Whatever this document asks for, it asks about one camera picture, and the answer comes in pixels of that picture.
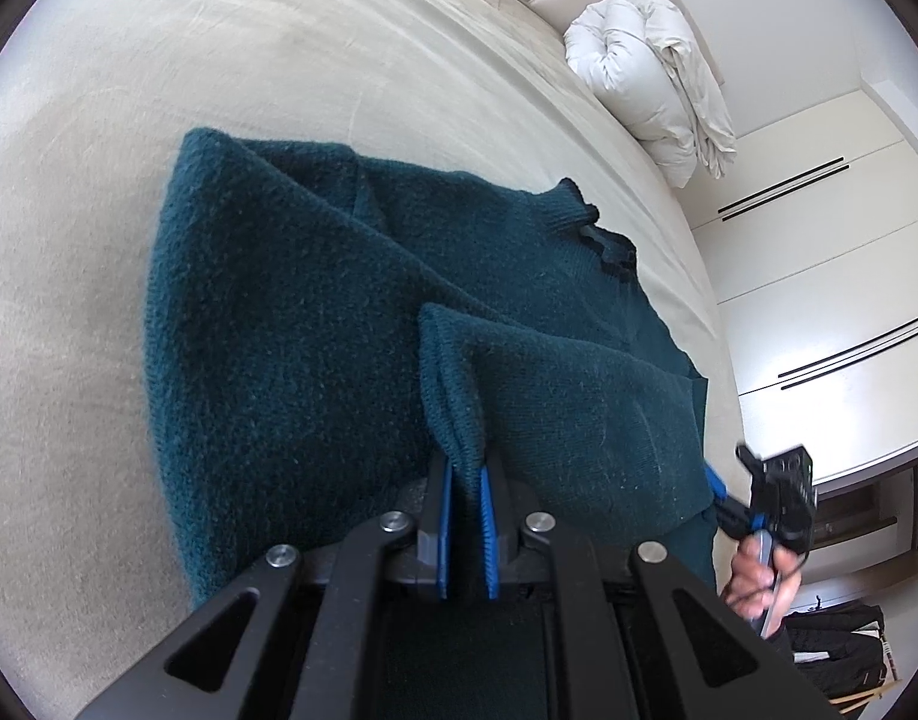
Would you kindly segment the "person's right hand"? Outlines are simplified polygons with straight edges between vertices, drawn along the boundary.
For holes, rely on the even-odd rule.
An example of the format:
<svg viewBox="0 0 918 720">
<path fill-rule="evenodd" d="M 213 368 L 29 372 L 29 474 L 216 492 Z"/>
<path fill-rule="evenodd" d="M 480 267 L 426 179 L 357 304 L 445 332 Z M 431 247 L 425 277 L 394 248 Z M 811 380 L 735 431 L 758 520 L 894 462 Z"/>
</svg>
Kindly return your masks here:
<svg viewBox="0 0 918 720">
<path fill-rule="evenodd" d="M 767 616 L 761 635 L 776 634 L 784 615 L 801 587 L 799 556 L 784 546 L 775 546 L 772 559 L 761 562 L 761 538 L 743 539 L 731 559 L 731 578 L 722 590 L 722 601 L 745 621 Z"/>
</svg>

